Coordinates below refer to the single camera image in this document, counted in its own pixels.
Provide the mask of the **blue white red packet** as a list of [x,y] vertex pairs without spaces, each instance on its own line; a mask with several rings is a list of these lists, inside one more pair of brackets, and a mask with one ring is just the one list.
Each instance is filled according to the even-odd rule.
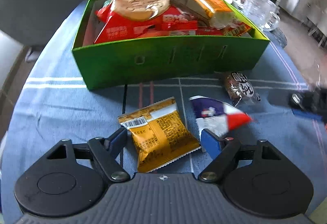
[[199,131],[203,152],[219,153],[215,140],[224,139],[228,132],[252,121],[251,117],[234,106],[204,96],[189,98]]

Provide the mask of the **green cardboard box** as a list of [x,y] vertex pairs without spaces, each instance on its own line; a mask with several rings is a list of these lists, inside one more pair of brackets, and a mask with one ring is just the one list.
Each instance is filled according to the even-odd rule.
[[101,25],[95,11],[106,0],[88,0],[72,53],[87,89],[166,78],[253,69],[270,40],[241,12],[249,37],[187,35],[95,44]]

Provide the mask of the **yellow small snack packet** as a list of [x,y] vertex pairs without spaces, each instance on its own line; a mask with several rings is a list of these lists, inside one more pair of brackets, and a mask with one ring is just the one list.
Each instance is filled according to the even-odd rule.
[[200,148],[183,124],[174,97],[118,117],[138,152],[138,172],[162,168]]

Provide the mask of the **blue striped tablecloth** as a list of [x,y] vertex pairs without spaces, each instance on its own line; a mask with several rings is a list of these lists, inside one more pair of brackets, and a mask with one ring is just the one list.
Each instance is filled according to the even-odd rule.
[[[122,113],[169,97],[175,98],[182,121],[197,136],[189,98],[205,96],[229,101],[227,92],[212,75],[90,92],[72,55],[84,8],[85,3],[80,3],[58,28],[33,67],[14,108],[2,161],[1,202],[5,223],[15,223],[21,217],[14,196],[16,180],[61,139],[84,143],[93,137],[107,137],[118,129],[118,116]],[[314,185],[309,206],[309,211],[313,211],[326,198],[325,128],[268,101],[288,90],[304,90],[305,80],[275,43],[267,46],[255,68],[246,75],[261,100],[241,105],[253,122],[234,130],[232,136],[244,144],[267,139],[286,155]]]

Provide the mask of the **dark round side table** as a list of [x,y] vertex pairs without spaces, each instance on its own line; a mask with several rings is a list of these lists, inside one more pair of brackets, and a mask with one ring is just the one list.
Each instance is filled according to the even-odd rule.
[[280,44],[282,48],[285,48],[288,44],[286,35],[280,28],[276,28],[271,31],[271,34],[275,37],[276,41]]

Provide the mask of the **brown round pastry packet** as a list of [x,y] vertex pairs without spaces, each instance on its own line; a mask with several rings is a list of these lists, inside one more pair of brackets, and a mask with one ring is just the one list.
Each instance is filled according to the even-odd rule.
[[254,104],[261,101],[245,74],[238,71],[226,72],[222,80],[234,107],[240,103]]

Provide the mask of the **orange biscuit pack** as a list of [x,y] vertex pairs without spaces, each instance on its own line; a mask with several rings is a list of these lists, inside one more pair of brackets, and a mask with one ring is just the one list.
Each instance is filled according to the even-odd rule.
[[224,0],[188,0],[188,7],[205,18],[212,28],[223,29],[231,26],[235,14]]

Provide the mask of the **red cracker bag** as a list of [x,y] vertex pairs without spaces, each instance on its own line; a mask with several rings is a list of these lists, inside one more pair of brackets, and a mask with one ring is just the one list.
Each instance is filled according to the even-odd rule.
[[112,0],[95,14],[104,23],[95,44],[198,29],[197,20],[171,5],[170,0]]

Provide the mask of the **glass pitcher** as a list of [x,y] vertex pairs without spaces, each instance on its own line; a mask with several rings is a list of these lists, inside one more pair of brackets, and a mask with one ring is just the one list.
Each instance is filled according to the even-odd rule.
[[280,22],[277,6],[270,0],[245,0],[243,14],[262,31],[275,30]]

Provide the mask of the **green snack bag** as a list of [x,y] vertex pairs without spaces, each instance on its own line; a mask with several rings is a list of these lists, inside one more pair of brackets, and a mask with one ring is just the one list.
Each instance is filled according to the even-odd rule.
[[102,6],[102,8],[106,8],[111,4],[112,0],[106,0]]

